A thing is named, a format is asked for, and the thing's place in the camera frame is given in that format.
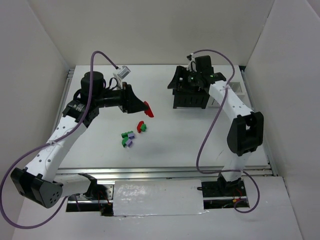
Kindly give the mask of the red curved lego brick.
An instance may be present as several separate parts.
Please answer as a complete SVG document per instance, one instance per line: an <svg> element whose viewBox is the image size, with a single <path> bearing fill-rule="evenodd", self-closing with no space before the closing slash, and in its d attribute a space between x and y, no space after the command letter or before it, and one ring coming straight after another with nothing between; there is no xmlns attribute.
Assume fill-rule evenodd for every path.
<svg viewBox="0 0 320 240"><path fill-rule="evenodd" d="M139 123L138 123L138 125L137 125L137 127L136 127L136 129L137 129L137 132L140 134L141 133L141 127L142 127L142 125L144 124L144 121L142 120L142 121L140 121Z"/></svg>

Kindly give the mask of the green curved lego brick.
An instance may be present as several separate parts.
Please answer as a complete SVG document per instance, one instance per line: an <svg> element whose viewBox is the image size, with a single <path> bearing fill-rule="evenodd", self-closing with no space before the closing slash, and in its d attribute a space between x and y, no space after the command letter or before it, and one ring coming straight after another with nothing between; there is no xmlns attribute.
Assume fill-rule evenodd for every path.
<svg viewBox="0 0 320 240"><path fill-rule="evenodd" d="M122 146L125 148L127 146L128 138L123 138L121 141Z"/></svg>

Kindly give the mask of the purple lego brick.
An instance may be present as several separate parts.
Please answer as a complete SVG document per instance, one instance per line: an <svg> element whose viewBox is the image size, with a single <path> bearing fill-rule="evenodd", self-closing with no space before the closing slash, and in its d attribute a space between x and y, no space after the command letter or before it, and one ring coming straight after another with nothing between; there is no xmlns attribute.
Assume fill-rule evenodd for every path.
<svg viewBox="0 0 320 240"><path fill-rule="evenodd" d="M127 147L131 147L131 145L133 144L133 141L131 140L131 139L128 139L126 142L125 142L125 145L127 146Z"/></svg>

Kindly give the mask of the small green lego brick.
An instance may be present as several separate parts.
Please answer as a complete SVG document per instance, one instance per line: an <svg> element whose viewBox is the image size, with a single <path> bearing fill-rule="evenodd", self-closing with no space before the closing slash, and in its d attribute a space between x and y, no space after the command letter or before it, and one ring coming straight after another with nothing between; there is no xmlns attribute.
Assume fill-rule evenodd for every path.
<svg viewBox="0 0 320 240"><path fill-rule="evenodd" d="M147 126L146 126L146 124L143 123L143 124L141 125L141 127L140 127L140 130L141 130L142 132L145 132L146 129L147 129Z"/></svg>

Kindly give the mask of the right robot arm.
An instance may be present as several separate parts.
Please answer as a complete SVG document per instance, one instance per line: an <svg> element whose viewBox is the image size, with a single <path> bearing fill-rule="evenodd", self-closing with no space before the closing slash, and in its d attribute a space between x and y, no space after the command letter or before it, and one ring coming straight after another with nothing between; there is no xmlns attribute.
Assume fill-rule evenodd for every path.
<svg viewBox="0 0 320 240"><path fill-rule="evenodd" d="M215 72L208 55L187 56L187 67L177 66L168 89L174 96L173 108L205 109L209 99L225 112L230 120L226 142L235 155L218 174L217 184L226 194L239 187L249 156L263 143L264 116L249 108L230 87L230 79Z"/></svg>

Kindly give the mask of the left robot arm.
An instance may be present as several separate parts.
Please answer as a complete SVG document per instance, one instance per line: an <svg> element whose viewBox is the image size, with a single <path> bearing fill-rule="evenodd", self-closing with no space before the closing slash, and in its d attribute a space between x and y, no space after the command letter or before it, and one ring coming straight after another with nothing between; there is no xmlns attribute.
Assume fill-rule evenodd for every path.
<svg viewBox="0 0 320 240"><path fill-rule="evenodd" d="M145 112L148 106L133 92L126 82L120 88L107 88L101 72L86 72L71 102L62 112L59 124L36 157L23 169L15 168L11 174L18 192L27 199L49 209L60 198L83 194L87 199L97 198L106 188L93 176L79 173L67 181L55 181L56 173L77 139L99 115L100 108L119 107L123 113Z"/></svg>

